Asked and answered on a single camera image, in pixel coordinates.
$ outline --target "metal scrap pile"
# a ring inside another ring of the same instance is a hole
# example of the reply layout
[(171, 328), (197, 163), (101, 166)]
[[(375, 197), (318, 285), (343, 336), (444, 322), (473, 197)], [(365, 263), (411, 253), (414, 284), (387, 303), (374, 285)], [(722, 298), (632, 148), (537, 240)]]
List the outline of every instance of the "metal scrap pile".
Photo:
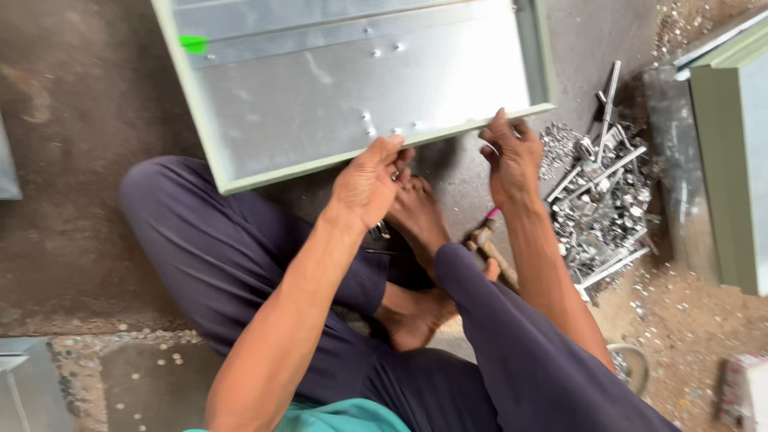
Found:
[(594, 140), (564, 125), (553, 124), (541, 134), (547, 155), (540, 176), (562, 164), (563, 151), (549, 154), (550, 148), (569, 151), (574, 164), (565, 178), (547, 197), (560, 253), (582, 298), (589, 301), (587, 288), (616, 274), (650, 248), (646, 210), (655, 171), (647, 158), (639, 158), (647, 143), (628, 123), (612, 122), (611, 111), (618, 69), (614, 67), (611, 87), (604, 101), (601, 134)]

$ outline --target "green tape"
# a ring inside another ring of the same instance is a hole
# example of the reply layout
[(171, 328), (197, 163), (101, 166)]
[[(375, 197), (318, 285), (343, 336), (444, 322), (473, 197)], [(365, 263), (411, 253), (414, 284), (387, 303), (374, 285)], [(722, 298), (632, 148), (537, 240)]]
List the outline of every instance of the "green tape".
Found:
[(208, 38), (201, 36), (179, 36), (179, 42), (190, 54), (204, 54), (208, 50)]

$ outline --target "metal tray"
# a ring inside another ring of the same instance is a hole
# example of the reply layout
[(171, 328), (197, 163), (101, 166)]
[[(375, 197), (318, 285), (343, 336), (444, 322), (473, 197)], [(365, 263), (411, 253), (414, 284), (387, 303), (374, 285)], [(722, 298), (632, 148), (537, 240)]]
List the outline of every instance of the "metal tray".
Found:
[(553, 108), (539, 0), (153, 0), (222, 194)]

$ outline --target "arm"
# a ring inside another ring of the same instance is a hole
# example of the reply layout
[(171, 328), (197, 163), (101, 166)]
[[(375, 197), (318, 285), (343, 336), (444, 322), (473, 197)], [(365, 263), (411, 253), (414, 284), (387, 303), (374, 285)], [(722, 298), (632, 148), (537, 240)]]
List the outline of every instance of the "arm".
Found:
[(208, 395), (213, 432), (273, 430), (310, 365), (329, 308), (362, 237), (394, 200), (412, 157), (380, 138), (336, 179), (328, 206), (280, 286), (237, 339)]
[(538, 196), (538, 165), (544, 146), (524, 121), (513, 127), (520, 138), (512, 133), (504, 110), (499, 110), (481, 138), (496, 150), (486, 147), (483, 155), (491, 163), (494, 203), (507, 223), (520, 297), (613, 370), (600, 328), (571, 282)]

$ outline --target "hammer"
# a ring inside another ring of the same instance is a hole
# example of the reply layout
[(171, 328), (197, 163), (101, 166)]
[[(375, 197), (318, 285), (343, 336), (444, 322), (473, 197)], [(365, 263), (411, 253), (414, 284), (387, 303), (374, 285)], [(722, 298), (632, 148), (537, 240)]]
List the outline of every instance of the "hammer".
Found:
[(486, 257), (493, 258), (498, 262), (499, 268), (502, 270), (502, 276), (507, 281), (509, 287), (514, 291), (518, 291), (518, 274), (509, 267), (507, 260), (502, 257), (502, 254), (498, 252), (496, 246), (491, 243), (491, 236), (496, 232), (500, 221), (493, 218), (486, 218), (485, 223), (479, 229), (476, 229), (469, 235), (469, 240), (464, 245), (470, 251), (474, 252), (480, 249)]

